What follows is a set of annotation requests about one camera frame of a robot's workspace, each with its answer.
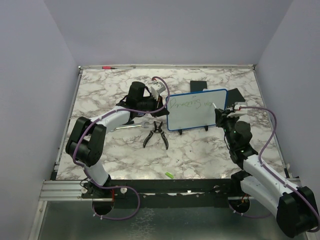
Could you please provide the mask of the blue framed whiteboard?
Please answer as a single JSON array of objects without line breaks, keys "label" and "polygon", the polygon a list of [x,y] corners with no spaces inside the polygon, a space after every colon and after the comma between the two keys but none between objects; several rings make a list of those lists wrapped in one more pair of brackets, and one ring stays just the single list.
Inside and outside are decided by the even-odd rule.
[{"label": "blue framed whiteboard", "polygon": [[218,109],[225,109],[228,90],[213,89],[199,92],[173,94],[167,98],[167,129],[169,131],[210,127],[216,124],[215,103]]}]

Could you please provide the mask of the green marker cap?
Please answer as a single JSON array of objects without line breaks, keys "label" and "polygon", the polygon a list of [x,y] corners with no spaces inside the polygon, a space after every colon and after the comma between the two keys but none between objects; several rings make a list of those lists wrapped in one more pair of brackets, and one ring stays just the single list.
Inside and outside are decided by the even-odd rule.
[{"label": "green marker cap", "polygon": [[174,176],[173,176],[171,173],[169,173],[169,172],[166,172],[165,175],[166,175],[167,177],[171,178],[171,179],[174,178]]}]

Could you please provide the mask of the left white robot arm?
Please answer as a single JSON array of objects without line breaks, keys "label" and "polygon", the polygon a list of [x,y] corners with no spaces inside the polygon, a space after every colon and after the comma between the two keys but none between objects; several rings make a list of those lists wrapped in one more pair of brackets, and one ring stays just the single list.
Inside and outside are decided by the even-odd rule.
[{"label": "left white robot arm", "polygon": [[166,108],[169,99],[161,95],[169,92],[169,87],[158,76],[154,76],[152,81],[154,83],[150,87],[140,81],[132,82],[128,94],[112,110],[94,118],[79,117],[74,124],[65,152],[71,156],[74,164],[83,169],[88,180],[94,184],[94,193],[101,198],[106,197],[111,190],[111,176],[100,160],[106,134],[134,118],[169,115]]}]

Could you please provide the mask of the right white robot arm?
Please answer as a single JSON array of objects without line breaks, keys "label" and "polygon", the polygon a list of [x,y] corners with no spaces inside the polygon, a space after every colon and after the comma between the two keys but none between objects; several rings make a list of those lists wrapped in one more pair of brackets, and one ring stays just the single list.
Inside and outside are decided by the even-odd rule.
[{"label": "right white robot arm", "polygon": [[289,238],[320,230],[320,214],[313,191],[292,183],[262,159],[262,152],[250,144],[251,126],[239,118],[248,106],[236,104],[232,109],[215,108],[215,125],[222,128],[232,162],[240,171],[232,176],[229,189],[256,199],[275,217],[282,232]]}]

